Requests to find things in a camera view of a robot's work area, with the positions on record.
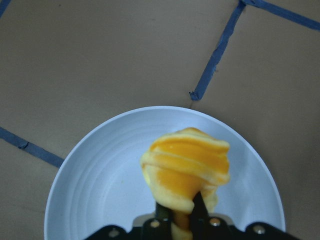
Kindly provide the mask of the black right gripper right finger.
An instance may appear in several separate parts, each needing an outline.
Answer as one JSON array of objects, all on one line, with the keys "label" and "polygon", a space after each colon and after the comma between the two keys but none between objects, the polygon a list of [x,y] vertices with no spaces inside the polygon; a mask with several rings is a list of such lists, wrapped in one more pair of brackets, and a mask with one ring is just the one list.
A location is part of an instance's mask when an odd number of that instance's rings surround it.
[{"label": "black right gripper right finger", "polygon": [[201,240],[205,235],[205,222],[208,218],[208,211],[200,192],[198,192],[193,198],[193,203],[194,208],[189,217],[190,230],[194,240]]}]

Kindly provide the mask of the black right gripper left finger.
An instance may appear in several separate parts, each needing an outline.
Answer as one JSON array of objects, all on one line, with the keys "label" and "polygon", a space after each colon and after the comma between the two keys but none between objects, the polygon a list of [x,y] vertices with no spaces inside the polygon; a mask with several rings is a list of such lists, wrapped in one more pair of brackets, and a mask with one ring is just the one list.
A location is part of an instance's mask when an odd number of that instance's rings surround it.
[{"label": "black right gripper left finger", "polygon": [[167,207],[159,204],[158,202],[155,203],[154,216],[157,219],[161,219],[163,221],[169,221],[169,222],[171,222],[173,219],[172,210],[170,208],[167,208]]}]

